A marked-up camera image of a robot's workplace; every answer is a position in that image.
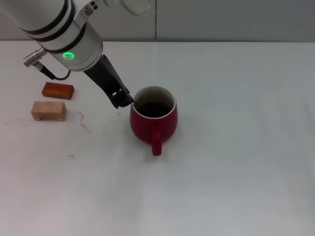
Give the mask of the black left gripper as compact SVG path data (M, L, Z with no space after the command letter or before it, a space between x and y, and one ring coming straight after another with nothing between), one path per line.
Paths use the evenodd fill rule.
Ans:
M128 89L105 54L99 58L95 65L85 70L84 73L105 92L116 109L127 107L134 102Z

